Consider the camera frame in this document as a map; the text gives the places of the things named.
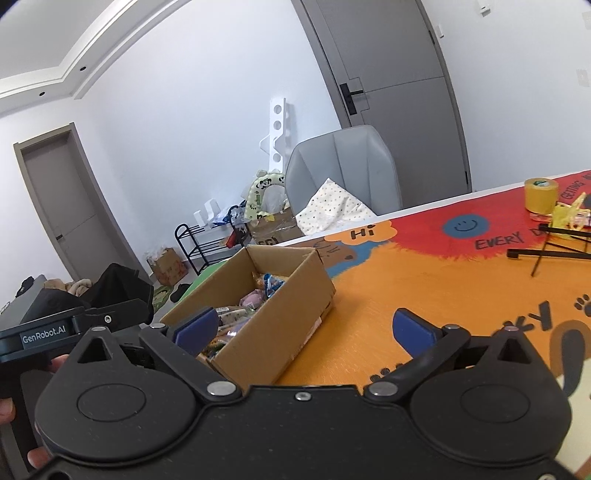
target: wall outlet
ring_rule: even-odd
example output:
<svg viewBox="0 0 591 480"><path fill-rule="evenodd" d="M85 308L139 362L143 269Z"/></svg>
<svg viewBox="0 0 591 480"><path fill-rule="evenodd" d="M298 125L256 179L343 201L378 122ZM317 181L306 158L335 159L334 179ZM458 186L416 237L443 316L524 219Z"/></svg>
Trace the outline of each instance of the wall outlet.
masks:
<svg viewBox="0 0 591 480"><path fill-rule="evenodd" d="M481 15L488 15L491 13L491 3L489 0L478 0L478 7Z"/></svg>

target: table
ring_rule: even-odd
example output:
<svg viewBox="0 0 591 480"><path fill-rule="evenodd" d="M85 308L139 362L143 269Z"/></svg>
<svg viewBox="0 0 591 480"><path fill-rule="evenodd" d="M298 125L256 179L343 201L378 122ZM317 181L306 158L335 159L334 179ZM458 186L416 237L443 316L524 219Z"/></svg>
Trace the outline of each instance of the table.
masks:
<svg viewBox="0 0 591 480"><path fill-rule="evenodd" d="M591 194L591 171L556 180L564 203ZM569 395L573 422L558 459L591 479L591 263L544 258L531 277L535 257L508 259L507 248L538 248L544 238L523 195L512 185L286 242L319 250L336 295L278 383L361 386L408 361L392 337L399 307L473 335L515 325Z"/></svg>

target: cardboard box on floor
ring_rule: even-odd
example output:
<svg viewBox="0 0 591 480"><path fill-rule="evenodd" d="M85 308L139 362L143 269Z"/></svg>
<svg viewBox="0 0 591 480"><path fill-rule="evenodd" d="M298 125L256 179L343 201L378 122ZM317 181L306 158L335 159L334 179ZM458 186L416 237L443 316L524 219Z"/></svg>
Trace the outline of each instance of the cardboard box on floor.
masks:
<svg viewBox="0 0 591 480"><path fill-rule="evenodd" d="M187 274L187 267L172 248L165 248L156 260L148 259L148 265L161 285L174 287Z"/></svg>

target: cardboard box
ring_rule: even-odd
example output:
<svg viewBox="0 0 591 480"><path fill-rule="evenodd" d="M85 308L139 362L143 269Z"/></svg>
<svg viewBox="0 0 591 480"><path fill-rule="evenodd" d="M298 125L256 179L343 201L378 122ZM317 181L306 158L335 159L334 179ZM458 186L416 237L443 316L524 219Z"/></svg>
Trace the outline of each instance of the cardboard box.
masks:
<svg viewBox="0 0 591 480"><path fill-rule="evenodd" d="M167 287L174 287L187 274L187 267L172 248L165 248L157 260L148 259L148 265L160 284Z"/></svg>
<svg viewBox="0 0 591 480"><path fill-rule="evenodd" d="M291 208L252 220L248 222L248 228L257 245L276 245L304 236Z"/></svg>
<svg viewBox="0 0 591 480"><path fill-rule="evenodd" d="M289 279L209 361L211 367L242 388L272 384L330 309L335 287L316 249L249 245L162 319L174 325L206 306L238 305L255 289L253 272Z"/></svg>

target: gray door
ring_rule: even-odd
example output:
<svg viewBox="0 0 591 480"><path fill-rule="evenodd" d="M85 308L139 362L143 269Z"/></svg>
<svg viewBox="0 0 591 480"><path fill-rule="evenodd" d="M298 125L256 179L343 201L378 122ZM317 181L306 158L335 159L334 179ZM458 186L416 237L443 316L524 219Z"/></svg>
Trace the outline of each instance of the gray door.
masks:
<svg viewBox="0 0 591 480"><path fill-rule="evenodd" d="M351 125L372 125L382 136L404 206L467 193L452 100L415 0L301 2L329 64L324 78L339 87L335 107Z"/></svg>
<svg viewBox="0 0 591 480"><path fill-rule="evenodd" d="M141 268L93 188L71 131L21 148L20 153L35 207L75 280L96 281L113 262Z"/></svg>

